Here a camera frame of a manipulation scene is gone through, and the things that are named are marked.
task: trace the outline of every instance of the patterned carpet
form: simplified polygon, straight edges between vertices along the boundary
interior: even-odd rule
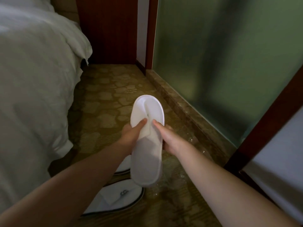
[[[144,94],[161,102],[165,123],[211,158],[135,65],[89,65],[76,86],[68,114],[74,147],[51,164],[51,175],[118,140],[130,120],[135,99]],[[178,160],[165,152],[162,159],[160,182],[147,188],[138,204],[117,213],[81,217],[74,226],[221,226]],[[129,177],[113,176],[109,183]]]

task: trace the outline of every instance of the pillow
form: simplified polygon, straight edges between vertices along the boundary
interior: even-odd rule
[[[0,3],[17,7],[39,8],[54,12],[54,8],[48,2],[48,0],[0,0]]]

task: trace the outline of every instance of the white slipper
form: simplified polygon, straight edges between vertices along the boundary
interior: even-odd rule
[[[152,120],[164,125],[164,111],[155,97],[143,95],[136,99],[131,113],[131,126],[136,126],[143,118],[148,120],[131,154],[131,179],[142,187],[150,187],[157,183],[162,174],[163,139]]]
[[[127,156],[123,162],[119,165],[114,175],[126,174],[131,169],[131,155]]]
[[[100,190],[83,215],[128,209],[139,202],[143,194],[144,188],[131,179],[113,183]]]

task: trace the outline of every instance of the bed sheet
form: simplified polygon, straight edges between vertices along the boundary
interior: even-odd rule
[[[67,113],[92,48],[70,20],[0,5],[0,213],[72,147]]]

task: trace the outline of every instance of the person's right arm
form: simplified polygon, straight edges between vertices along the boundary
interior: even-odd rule
[[[207,204],[224,227],[298,227],[273,203],[240,179],[208,160],[171,129],[153,121]]]

